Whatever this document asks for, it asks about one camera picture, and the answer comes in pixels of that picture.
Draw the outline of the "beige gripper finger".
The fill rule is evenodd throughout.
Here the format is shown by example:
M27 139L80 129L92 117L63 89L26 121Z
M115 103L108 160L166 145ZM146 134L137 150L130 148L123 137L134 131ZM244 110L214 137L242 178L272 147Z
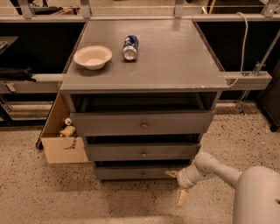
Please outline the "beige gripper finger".
M189 190L188 189L178 189L177 194L177 205L179 207L183 206L186 202L186 198L188 196Z
M178 171L165 171L165 173L172 178L176 178L178 176L179 172Z

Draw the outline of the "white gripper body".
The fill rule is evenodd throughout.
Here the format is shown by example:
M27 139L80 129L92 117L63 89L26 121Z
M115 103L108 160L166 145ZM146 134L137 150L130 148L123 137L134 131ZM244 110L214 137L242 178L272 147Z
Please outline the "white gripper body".
M199 170L195 165L190 165L178 172L178 185L185 189L191 189L196 184L207 178L208 174Z

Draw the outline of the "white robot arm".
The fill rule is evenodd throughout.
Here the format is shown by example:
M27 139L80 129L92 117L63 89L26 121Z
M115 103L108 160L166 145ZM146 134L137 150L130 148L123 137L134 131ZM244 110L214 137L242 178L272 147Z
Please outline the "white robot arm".
M179 206L198 182L218 177L234 188L233 224L280 224L280 174L270 168L238 171L201 152L188 167L165 173L178 181Z

